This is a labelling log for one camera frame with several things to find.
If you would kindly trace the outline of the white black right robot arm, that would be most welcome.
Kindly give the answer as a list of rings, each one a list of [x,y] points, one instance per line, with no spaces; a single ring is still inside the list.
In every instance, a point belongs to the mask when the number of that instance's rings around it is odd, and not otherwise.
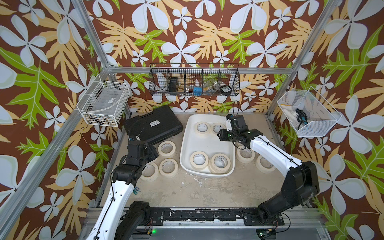
[[[297,207],[320,193],[317,167],[303,162],[273,144],[262,132],[249,129],[244,116],[228,114],[220,141],[243,145],[270,162],[285,177],[281,191],[257,207],[257,219],[265,224],[280,213]]]

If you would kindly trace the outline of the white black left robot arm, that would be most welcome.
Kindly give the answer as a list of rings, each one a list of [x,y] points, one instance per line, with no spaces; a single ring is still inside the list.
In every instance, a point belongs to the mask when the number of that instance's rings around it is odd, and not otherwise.
[[[150,205],[147,202],[135,201],[125,215],[123,211],[144,168],[159,154],[146,141],[130,141],[127,149],[127,155],[110,176],[107,201],[88,240],[128,240],[141,223],[149,220]]]

